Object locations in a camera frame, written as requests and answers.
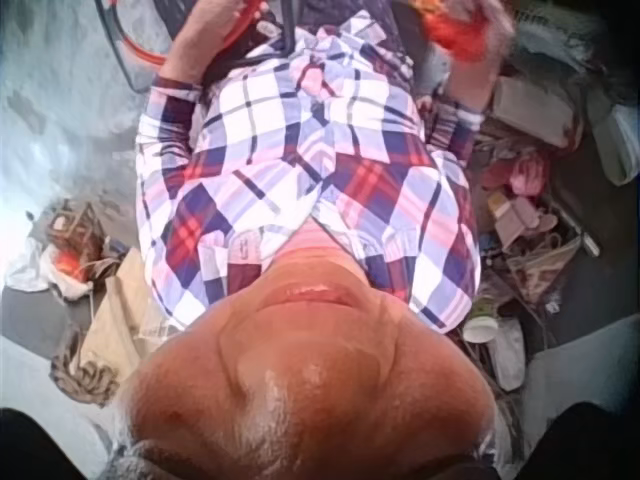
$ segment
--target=lips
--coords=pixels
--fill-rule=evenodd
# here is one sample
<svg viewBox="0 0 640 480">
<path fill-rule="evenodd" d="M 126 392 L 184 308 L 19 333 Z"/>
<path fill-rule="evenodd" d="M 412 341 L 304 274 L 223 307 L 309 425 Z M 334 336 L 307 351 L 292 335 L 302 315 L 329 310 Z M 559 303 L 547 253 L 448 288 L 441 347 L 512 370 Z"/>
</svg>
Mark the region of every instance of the lips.
<svg viewBox="0 0 640 480">
<path fill-rule="evenodd" d="M 352 308 L 362 306 L 361 299 L 343 285 L 292 284 L 270 292 L 261 302 L 261 308 L 298 302 L 330 303 Z"/>
</svg>

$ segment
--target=plaid shirt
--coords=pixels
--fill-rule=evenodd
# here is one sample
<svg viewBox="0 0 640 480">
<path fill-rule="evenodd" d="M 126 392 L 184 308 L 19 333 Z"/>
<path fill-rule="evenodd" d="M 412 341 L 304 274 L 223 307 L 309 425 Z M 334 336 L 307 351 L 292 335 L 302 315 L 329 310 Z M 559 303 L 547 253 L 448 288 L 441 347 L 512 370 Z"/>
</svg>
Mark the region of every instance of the plaid shirt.
<svg viewBox="0 0 640 480">
<path fill-rule="evenodd" d="M 137 212 L 169 324 L 184 329 L 250 285 L 312 217 L 373 287 L 452 329 L 480 275 L 463 167 L 481 115 L 440 99 L 423 121 L 406 88 L 411 61 L 378 46 L 384 32 L 364 11 L 296 35 L 289 58 L 214 87 L 193 147 L 201 89 L 155 80 L 137 138 Z"/>
</svg>

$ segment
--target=orange object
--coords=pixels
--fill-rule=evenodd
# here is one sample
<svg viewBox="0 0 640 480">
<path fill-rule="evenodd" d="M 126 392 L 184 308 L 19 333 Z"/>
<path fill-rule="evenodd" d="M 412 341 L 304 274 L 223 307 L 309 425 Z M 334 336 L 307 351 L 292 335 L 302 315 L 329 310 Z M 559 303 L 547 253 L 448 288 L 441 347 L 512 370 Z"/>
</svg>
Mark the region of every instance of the orange object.
<svg viewBox="0 0 640 480">
<path fill-rule="evenodd" d="M 422 23 L 429 39 L 457 60 L 477 62 L 484 57 L 487 42 L 487 20 L 476 11 L 471 21 L 450 17 L 440 0 L 412 0 L 422 13 Z"/>
<path fill-rule="evenodd" d="M 87 280 L 87 270 L 82 268 L 80 258 L 68 250 L 61 250 L 56 257 L 53 266 L 61 273 L 68 275 L 79 282 L 84 283 Z"/>
</svg>

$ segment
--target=man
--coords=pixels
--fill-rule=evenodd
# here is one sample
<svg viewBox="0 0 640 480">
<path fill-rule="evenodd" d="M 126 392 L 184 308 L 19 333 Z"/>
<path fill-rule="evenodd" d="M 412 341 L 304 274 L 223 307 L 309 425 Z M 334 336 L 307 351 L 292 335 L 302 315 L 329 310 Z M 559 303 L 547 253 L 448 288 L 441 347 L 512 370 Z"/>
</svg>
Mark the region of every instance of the man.
<svg viewBox="0 0 640 480">
<path fill-rule="evenodd" d="M 425 122 L 382 0 L 308 1 L 289 58 L 203 100 L 237 3 L 199 0 L 140 122 L 146 273 L 183 332 L 124 389 L 108 472 L 430 478 L 473 462 L 493 399 L 441 334 L 479 280 L 464 166 L 510 34 L 500 4 L 463 5 L 482 9 L 489 52 L 453 63 Z"/>
</svg>

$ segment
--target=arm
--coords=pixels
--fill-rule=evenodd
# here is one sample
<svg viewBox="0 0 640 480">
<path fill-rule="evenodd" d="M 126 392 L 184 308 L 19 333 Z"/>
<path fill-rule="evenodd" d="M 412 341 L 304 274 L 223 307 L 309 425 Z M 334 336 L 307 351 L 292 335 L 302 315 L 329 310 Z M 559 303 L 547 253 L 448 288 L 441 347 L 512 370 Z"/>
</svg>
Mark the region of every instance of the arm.
<svg viewBox="0 0 640 480">
<path fill-rule="evenodd" d="M 453 153 L 466 166 L 514 30 L 498 0 L 457 0 L 452 2 L 454 6 L 482 11 L 487 22 L 486 53 L 476 63 L 453 60 L 444 96 L 433 105 L 434 119 L 427 129 L 427 143 Z"/>
<path fill-rule="evenodd" d="M 185 286 L 197 270 L 193 259 L 198 233 L 181 228 L 181 222 L 190 218 L 183 186 L 197 170 L 189 138 L 201 94 L 198 83 L 233 26 L 231 7 L 238 4 L 238 0 L 198 1 L 154 80 L 136 138 L 136 207 L 145 277 L 165 310 L 178 320 L 184 313 L 179 311 L 183 294 L 191 299 L 189 315 L 197 314 L 196 301 L 185 293 Z"/>
</svg>

